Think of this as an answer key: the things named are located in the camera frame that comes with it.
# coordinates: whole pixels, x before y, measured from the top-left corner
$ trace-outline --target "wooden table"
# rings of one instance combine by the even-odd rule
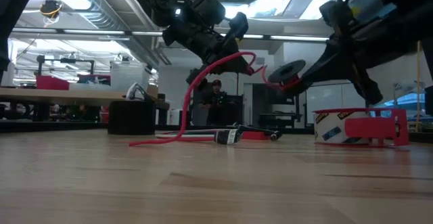
[[[0,135],[1,223],[431,224],[433,147],[236,145],[105,130]]]
[[[113,101],[121,101],[124,93],[107,91],[60,91],[46,89],[6,89],[0,88],[0,101],[12,99],[16,101],[38,102],[59,105],[109,106]],[[151,97],[156,107],[169,109],[169,104]]]

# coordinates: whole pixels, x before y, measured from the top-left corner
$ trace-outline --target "black robotic arm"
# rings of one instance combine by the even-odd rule
[[[245,14],[237,13],[229,20],[230,31],[223,37],[213,26],[225,18],[225,8],[217,0],[138,0],[155,25],[167,27],[162,32],[166,45],[175,41],[202,59],[203,67],[194,70],[187,78],[191,83],[205,67],[239,51],[236,39],[241,40],[248,30]],[[251,75],[253,71],[244,58],[216,67],[211,73],[240,72]]]
[[[414,50],[416,42],[433,37],[433,0],[382,0],[397,8],[385,17],[358,23],[348,0],[330,1],[320,7],[323,19],[334,30],[323,55],[301,77],[305,61],[298,60],[276,70],[269,82],[286,94],[299,94],[313,83],[349,80],[367,103],[382,100],[378,84],[367,69],[391,62]]]

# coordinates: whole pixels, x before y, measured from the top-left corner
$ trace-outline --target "ceiling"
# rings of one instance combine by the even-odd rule
[[[143,12],[140,12],[137,8],[134,9],[133,6],[131,6],[130,0],[103,1],[110,6],[115,14],[131,30],[149,30],[157,28],[154,25],[150,25],[148,21],[146,22],[146,20],[143,20],[146,18],[148,19],[148,17],[143,17]],[[327,0],[267,0],[261,5],[257,4],[258,1],[256,1],[256,3],[251,3],[249,7],[242,2],[227,3],[226,0],[219,1],[223,2],[228,12],[236,12],[237,7],[247,8],[245,12],[251,12],[251,9],[254,11],[260,8],[263,9],[263,6],[276,4],[276,7],[273,8],[274,10],[270,13],[267,11],[254,11],[255,14],[258,14],[260,17],[250,17],[249,34],[328,36],[332,33],[332,30],[328,26],[326,26],[321,20],[318,20],[320,16],[317,16],[317,10],[315,10],[313,5],[314,3],[315,5],[318,5]],[[18,21],[17,26],[44,27],[46,20],[44,22],[43,16],[39,13],[39,6],[44,2],[45,0],[30,0],[26,7],[26,11]],[[50,24],[49,27],[95,29],[95,26],[81,14],[82,13],[77,10],[72,9],[71,6],[65,5],[60,13],[58,21],[54,24]],[[219,32],[227,32],[229,26],[227,22],[223,22],[215,29]],[[71,38],[71,36],[65,35],[64,37],[43,37],[43,39],[38,39],[38,37],[36,37],[35,40],[34,35],[13,34],[12,38],[18,41],[16,45],[18,47],[18,53],[21,53],[28,47],[28,53],[21,54],[20,59],[17,62],[17,67],[19,68],[37,67],[35,54],[69,56],[74,52],[75,55],[80,55],[82,58],[93,58],[96,60],[97,70],[108,70],[110,68],[110,61],[117,59],[119,54],[122,56],[129,56],[131,57],[131,60],[134,60],[133,54],[131,54],[126,47],[117,44],[116,41],[101,40],[98,37]],[[146,49],[160,47],[163,54],[172,63],[171,66],[182,66],[188,68],[201,66],[201,62],[196,55],[183,49],[182,46],[178,44],[167,47],[162,42],[162,39],[156,39],[153,41],[153,44],[150,42],[148,37],[146,40],[144,38],[140,39],[142,39],[143,47],[146,47]],[[240,44],[240,49],[254,50],[259,57],[265,59],[265,62],[271,61],[273,63],[273,54],[278,50],[281,44],[281,41],[244,40]],[[44,65],[44,67],[53,68],[53,66],[48,64]],[[85,63],[77,64],[76,67],[79,69],[87,69]],[[68,78],[74,78],[74,76],[76,76],[76,73],[73,71],[66,73],[51,71],[51,73],[60,76],[67,76]],[[17,76],[31,77],[32,72],[28,70],[19,70]]]

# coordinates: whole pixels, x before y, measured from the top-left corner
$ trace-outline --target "desk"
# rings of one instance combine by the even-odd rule
[[[123,92],[110,91],[60,91],[47,89],[0,88],[2,99],[59,105],[109,106],[113,101],[124,100]],[[152,97],[158,109],[168,110],[170,105]]]

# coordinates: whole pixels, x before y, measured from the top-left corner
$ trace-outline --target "person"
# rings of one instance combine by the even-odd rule
[[[208,110],[206,125],[222,126],[225,125],[225,113],[223,113],[227,103],[227,93],[221,91],[222,83],[219,79],[212,82],[212,92],[206,93],[200,104],[201,108]]]

